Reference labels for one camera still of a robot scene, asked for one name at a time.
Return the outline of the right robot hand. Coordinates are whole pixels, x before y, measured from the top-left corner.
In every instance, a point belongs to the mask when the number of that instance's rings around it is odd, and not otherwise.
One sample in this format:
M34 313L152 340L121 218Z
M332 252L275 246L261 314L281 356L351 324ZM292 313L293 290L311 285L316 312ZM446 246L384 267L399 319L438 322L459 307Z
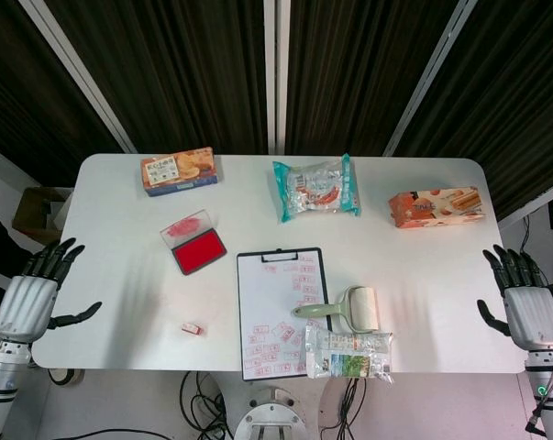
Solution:
M506 319L496 319L485 301L477 301L485 324L527 352L553 350L553 284L543 281L541 270L525 253L498 245L484 249L500 296Z

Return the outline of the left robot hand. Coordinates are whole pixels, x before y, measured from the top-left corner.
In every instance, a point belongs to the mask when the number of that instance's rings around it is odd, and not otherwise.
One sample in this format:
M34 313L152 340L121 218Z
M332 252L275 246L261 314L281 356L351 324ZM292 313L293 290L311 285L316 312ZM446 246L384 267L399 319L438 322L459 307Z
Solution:
M95 302L78 314L53 317L52 311L72 263L84 246L75 238L56 240L33 254L12 278L0 304L0 339L31 344L48 330L77 325L93 317L102 304Z

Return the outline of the red ink pad clear lid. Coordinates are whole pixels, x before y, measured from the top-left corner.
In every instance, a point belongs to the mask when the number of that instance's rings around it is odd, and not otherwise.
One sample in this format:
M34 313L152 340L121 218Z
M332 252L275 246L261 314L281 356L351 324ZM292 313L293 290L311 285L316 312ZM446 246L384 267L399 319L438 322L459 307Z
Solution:
M160 236L183 275L191 275L227 253L206 210L167 226L160 231Z

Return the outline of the white partition base rail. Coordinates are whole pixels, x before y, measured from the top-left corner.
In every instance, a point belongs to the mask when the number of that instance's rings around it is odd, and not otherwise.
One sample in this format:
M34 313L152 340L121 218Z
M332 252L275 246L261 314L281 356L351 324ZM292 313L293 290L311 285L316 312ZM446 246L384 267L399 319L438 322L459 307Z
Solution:
M499 228L505 229L513 225L525 216L530 215L534 211L538 210L542 205L547 204L551 200L553 200L553 187L549 188L545 192L538 195L538 197L536 197L535 199L529 201L522 207L516 209L511 214L500 220L498 222Z

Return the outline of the green handled lint roller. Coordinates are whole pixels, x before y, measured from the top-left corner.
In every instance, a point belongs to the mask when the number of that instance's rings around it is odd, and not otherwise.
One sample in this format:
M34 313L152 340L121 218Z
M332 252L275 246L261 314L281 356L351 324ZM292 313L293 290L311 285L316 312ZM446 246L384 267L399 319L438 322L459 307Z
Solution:
M371 287L348 287L344 290L340 302L299 306L293 309L292 314L307 319L338 315L355 334L368 334L380 330L376 291Z

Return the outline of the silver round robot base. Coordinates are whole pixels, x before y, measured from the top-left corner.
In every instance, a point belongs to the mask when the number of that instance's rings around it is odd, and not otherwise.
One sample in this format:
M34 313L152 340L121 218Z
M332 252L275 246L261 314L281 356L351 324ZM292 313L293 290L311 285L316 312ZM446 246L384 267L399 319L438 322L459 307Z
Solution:
M308 440L301 403L289 391L266 387L247 404L233 440Z

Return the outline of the white upright frame post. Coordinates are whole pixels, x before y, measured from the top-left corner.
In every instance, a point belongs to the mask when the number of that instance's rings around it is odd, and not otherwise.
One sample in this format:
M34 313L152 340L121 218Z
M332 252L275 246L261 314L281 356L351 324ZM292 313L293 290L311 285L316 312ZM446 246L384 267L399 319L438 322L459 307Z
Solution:
M283 155L286 139L291 0L263 0L267 141Z

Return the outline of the white slanted frame post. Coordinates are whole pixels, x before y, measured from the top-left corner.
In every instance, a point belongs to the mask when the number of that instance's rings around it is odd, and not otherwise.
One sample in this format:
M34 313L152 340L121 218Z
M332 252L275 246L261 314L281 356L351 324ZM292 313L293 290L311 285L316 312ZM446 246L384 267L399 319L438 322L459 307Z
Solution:
M410 99L383 150L382 155L384 157L391 157L399 147L405 130L409 127L413 117L426 97L428 90L436 79L437 74L442 68L448 54L451 52L461 30L465 27L465 24L467 23L477 3L478 0L458 0L456 3L450 18L440 35L423 72L419 77Z
M133 142L113 108L106 100L80 55L66 36L45 0L17 0L41 36L46 40L65 70L83 93L119 147L128 154L137 154Z

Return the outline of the teal sausage bread bag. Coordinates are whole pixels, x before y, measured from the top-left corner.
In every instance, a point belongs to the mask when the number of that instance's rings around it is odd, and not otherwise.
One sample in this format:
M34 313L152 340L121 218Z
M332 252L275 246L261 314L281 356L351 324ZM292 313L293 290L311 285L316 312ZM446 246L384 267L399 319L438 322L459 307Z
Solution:
M309 212L360 215L357 178L349 154L309 166L274 161L272 169L283 223Z

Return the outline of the dark pleated curtain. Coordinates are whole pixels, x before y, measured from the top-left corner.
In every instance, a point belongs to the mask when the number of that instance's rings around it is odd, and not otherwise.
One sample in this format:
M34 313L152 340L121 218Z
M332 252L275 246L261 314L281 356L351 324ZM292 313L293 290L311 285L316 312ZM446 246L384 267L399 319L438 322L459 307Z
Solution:
M292 0L285 152L380 156L458 0Z
M0 153L44 186L120 147L17 0L0 0Z
M553 187L553 0L478 0L396 155L484 170L497 219Z
M45 1L137 152L267 152L262 0Z

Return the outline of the clear plastic snack bag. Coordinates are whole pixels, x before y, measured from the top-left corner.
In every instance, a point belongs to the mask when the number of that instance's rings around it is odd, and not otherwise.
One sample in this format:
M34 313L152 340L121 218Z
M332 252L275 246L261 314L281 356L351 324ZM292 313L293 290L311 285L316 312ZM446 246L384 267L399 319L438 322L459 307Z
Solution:
M305 328L305 369L310 379L377 379L393 383L392 333L334 333Z

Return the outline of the brown cardboard box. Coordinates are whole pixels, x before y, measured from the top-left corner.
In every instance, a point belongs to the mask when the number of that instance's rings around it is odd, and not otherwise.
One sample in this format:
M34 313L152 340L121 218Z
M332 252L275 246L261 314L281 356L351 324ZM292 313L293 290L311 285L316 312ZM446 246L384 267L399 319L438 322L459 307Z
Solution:
M72 193L73 188L26 188L12 220L12 227L42 245L60 239L63 225L57 225L55 220Z

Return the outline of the orange egg roll box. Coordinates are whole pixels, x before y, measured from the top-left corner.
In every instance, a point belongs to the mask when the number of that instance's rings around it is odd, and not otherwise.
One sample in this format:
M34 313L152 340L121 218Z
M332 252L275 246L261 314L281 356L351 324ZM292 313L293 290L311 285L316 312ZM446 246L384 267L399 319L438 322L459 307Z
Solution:
M485 216L476 187L400 192L389 200L398 228L454 226L475 223Z

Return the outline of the orange biscuit box blue side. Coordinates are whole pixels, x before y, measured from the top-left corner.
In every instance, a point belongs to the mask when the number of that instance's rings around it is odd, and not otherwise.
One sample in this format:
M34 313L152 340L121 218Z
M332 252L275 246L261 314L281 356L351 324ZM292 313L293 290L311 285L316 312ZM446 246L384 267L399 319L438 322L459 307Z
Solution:
M143 159L142 186L150 197L218 183L214 151L210 147Z

